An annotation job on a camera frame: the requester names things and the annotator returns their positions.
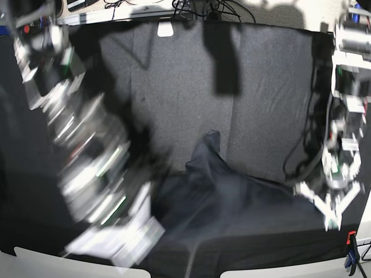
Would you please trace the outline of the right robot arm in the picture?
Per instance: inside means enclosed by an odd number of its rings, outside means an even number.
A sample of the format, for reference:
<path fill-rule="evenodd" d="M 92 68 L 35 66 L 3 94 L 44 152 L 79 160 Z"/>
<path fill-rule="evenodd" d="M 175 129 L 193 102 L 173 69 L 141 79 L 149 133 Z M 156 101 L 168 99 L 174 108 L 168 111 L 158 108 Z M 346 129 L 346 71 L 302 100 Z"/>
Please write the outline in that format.
<path fill-rule="evenodd" d="M 42 110 L 53 143 L 67 151 L 59 188 L 73 219 L 113 225 L 129 198 L 123 177 L 130 141 L 104 94 L 82 90 L 85 67 L 54 11 L 52 1 L 20 15 L 5 11 L 28 104 Z"/>

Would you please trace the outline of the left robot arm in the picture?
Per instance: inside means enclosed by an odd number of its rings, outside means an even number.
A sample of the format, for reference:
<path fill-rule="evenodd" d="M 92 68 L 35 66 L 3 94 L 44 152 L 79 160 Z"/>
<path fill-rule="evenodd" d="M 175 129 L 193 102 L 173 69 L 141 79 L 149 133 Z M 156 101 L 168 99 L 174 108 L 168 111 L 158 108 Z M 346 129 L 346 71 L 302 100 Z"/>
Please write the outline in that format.
<path fill-rule="evenodd" d="M 346 190 L 359 173 L 370 103 L 370 1 L 357 1 L 333 32 L 331 100 L 322 167 L 328 187 Z"/>

